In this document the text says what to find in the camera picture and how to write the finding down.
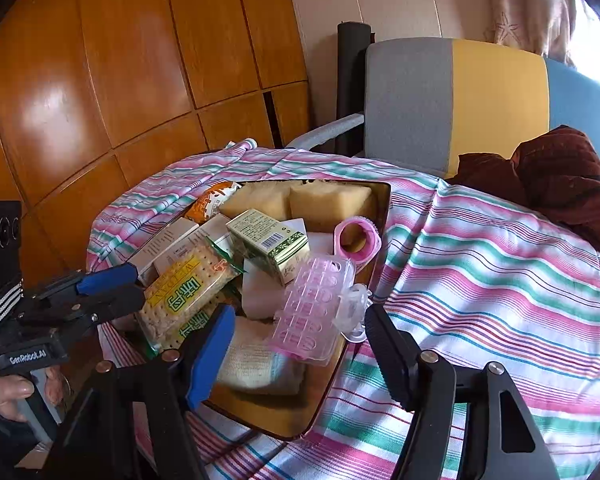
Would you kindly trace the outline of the left hand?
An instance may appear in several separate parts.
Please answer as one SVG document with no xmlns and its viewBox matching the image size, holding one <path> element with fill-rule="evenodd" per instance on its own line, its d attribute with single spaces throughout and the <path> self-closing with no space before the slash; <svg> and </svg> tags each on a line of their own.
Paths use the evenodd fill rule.
<svg viewBox="0 0 600 480">
<path fill-rule="evenodd" d="M 47 367 L 44 393 L 46 400 L 57 405 L 64 398 L 65 377 L 59 366 Z M 18 408 L 18 402 L 26 400 L 35 392 L 35 386 L 21 376 L 0 376 L 0 415 L 13 422 L 27 422 L 27 417 Z"/>
</svg>

